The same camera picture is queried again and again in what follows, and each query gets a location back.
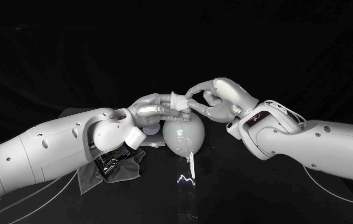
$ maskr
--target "microfiber towel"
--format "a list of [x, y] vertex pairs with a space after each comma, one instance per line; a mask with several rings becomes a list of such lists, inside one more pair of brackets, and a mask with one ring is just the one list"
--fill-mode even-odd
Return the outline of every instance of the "microfiber towel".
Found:
[[146, 151], [139, 148], [134, 154], [122, 162], [119, 162], [116, 168], [106, 176], [96, 162], [91, 162], [80, 168], [80, 190], [81, 195], [88, 192], [103, 181], [107, 183], [129, 181], [140, 177], [140, 161], [146, 155]]

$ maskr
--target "white balloon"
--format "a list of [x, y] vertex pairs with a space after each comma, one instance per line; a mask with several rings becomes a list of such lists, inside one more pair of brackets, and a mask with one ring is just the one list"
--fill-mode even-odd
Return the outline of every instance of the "white balloon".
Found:
[[171, 150], [182, 157], [198, 153], [205, 139], [205, 127], [199, 116], [192, 112], [192, 121], [166, 121], [163, 137]]

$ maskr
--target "robotic hand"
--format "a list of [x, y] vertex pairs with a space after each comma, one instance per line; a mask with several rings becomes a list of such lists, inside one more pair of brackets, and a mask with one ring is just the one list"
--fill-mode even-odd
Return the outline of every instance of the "robotic hand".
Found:
[[192, 109], [169, 106], [171, 95], [155, 93], [127, 109], [100, 108], [48, 121], [0, 144], [0, 197], [65, 176], [123, 145], [137, 150], [146, 139], [139, 128], [191, 121]]
[[[230, 134], [244, 141], [253, 154], [267, 160], [286, 154], [306, 167], [339, 177], [353, 179], [353, 125], [310, 120], [279, 102], [258, 104], [243, 87], [228, 78], [218, 78], [191, 88], [186, 98], [204, 92], [207, 105], [196, 101], [188, 105], [211, 120], [227, 123]], [[268, 115], [250, 126], [248, 122]], [[296, 122], [289, 112], [303, 119]]]

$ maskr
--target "wire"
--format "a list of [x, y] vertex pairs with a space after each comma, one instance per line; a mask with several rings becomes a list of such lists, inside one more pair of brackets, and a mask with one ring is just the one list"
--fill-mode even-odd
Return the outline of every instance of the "wire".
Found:
[[[77, 173], [75, 173], [75, 175], [73, 176], [73, 179], [70, 180], [70, 182], [68, 182], [68, 184], [67, 184], [67, 186], [70, 185], [70, 183], [73, 182], [73, 180], [74, 180], [74, 177], [77, 176], [77, 174], [78, 174], [78, 171], [80, 170], [77, 170]], [[51, 203], [51, 201], [58, 197], [58, 195], [61, 194], [61, 192], [65, 190], [65, 188], [67, 188], [67, 186], [62, 188], [62, 190], [58, 192], [58, 194], [52, 197], [52, 199], [37, 209], [37, 210], [34, 210], [28, 215], [25, 215], [22, 218], [19, 218], [16, 221], [13, 221], [12, 223], [9, 223], [9, 224], [13, 224], [13, 223], [16, 223], [18, 221], [21, 221], [22, 219], [25, 219], [28, 216], [31, 216], [38, 210], [41, 210], [49, 203]]]
[[[277, 105], [280, 105], [280, 106], [283, 106], [279, 102], [276, 102], [276, 101], [273, 101], [273, 100], [267, 100], [266, 101], [266, 103], [267, 102], [273, 102], [273, 103], [276, 103]], [[294, 116], [297, 117], [300, 117], [303, 120], [304, 120], [304, 122], [307, 122], [307, 120], [304, 119], [304, 117], [300, 115], [300, 114], [297, 114], [292, 109], [289, 109], [287, 107], [284, 107], [293, 114], [294, 114]], [[336, 195], [335, 193], [332, 193], [320, 184], [319, 184], [319, 182], [315, 180], [315, 178], [313, 178], [313, 176], [310, 175], [310, 173], [309, 173], [309, 171], [307, 171], [307, 168], [306, 168], [306, 166], [303, 165], [303, 167], [304, 167], [304, 170], [306, 170], [306, 172], [307, 172], [307, 175], [309, 175], [309, 177], [312, 178], [312, 180], [315, 181], [315, 183], [333, 195], [333, 196], [336, 196], [339, 199], [342, 199], [342, 200], [345, 200], [345, 201], [348, 201], [348, 202], [351, 202], [351, 203], [353, 203], [353, 201], [352, 200], [348, 200], [346, 198], [343, 198], [343, 197], [341, 197], [339, 195]]]
[[345, 201], [348, 201], [348, 202], [351, 202], [351, 203], [353, 203], [353, 201], [352, 200], [348, 200], [346, 198], [343, 198], [343, 197], [341, 197], [341, 196], [338, 196], [335, 193], [332, 193], [319, 183], [317, 183], [317, 181], [315, 180], [315, 178], [313, 178], [313, 176], [310, 175], [310, 173], [309, 173], [309, 171], [307, 171], [307, 168], [306, 168], [306, 166], [303, 165], [303, 167], [304, 167], [304, 170], [306, 170], [306, 172], [307, 172], [307, 175], [309, 175], [309, 177], [312, 178], [312, 180], [316, 182], [316, 184], [333, 195], [333, 196], [336, 196], [338, 198], [341, 198], [342, 200], [345, 200]]
[[12, 205], [9, 205], [8, 207], [5, 207], [3, 209], [0, 209], [0, 213], [3, 211], [6, 211], [8, 209], [11, 209], [13, 206], [16, 206], [22, 201], [25, 201], [26, 199], [29, 199], [32, 196], [35, 196], [41, 191], [44, 191], [51, 185], [54, 185], [55, 182], [60, 181], [58, 178], [54, 182], [51, 182], [51, 184], [48, 184], [44, 188], [41, 188], [32, 195], [29, 195], [28, 197], [25, 197], [24, 199], [21, 199], [18, 202], [15, 202]]

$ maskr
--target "white cable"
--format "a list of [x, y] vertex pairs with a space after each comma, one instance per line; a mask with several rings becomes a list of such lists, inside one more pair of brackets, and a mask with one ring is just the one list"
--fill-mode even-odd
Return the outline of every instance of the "white cable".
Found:
[[[67, 184], [67, 186], [70, 185], [70, 183], [73, 182], [73, 180], [74, 180], [74, 177], [77, 176], [77, 174], [78, 174], [78, 171], [80, 170], [77, 170], [77, 173], [75, 173], [75, 175], [73, 176], [73, 179], [71, 179], [71, 181], [68, 182], [68, 184]], [[52, 199], [37, 209], [37, 210], [34, 210], [28, 215], [25, 215], [21, 219], [18, 219], [16, 221], [13, 221], [12, 223], [9, 223], [9, 224], [13, 224], [13, 223], [16, 223], [18, 221], [21, 221], [22, 219], [25, 219], [28, 216], [31, 216], [38, 210], [41, 210], [49, 203], [51, 203], [51, 201], [58, 197], [58, 195], [61, 194], [61, 192], [65, 190], [65, 188], [67, 188], [67, 186], [62, 188], [62, 190], [58, 192], [58, 194], [52, 197]]]
[[41, 188], [32, 195], [29, 195], [28, 197], [25, 197], [24, 199], [21, 199], [18, 202], [15, 202], [12, 205], [9, 205], [8, 207], [5, 207], [3, 209], [0, 209], [0, 213], [3, 211], [6, 211], [8, 209], [11, 209], [13, 206], [16, 206], [22, 201], [25, 201], [26, 199], [29, 199], [32, 196], [35, 196], [41, 191], [44, 191], [51, 185], [54, 185], [55, 182], [60, 181], [58, 178], [54, 182], [51, 182], [44, 188]]
[[348, 200], [348, 199], [345, 199], [343, 197], [341, 197], [341, 196], [338, 196], [335, 193], [332, 193], [319, 183], [317, 183], [317, 181], [315, 180], [315, 178], [312, 177], [312, 175], [310, 175], [310, 173], [307, 172], [307, 175], [309, 175], [309, 177], [312, 178], [312, 180], [316, 182], [316, 184], [333, 195], [333, 196], [336, 196], [338, 198], [341, 198], [342, 200], [345, 200], [345, 201], [348, 201], [348, 202], [351, 202], [351, 203], [353, 203], [353, 201], [352, 200]]

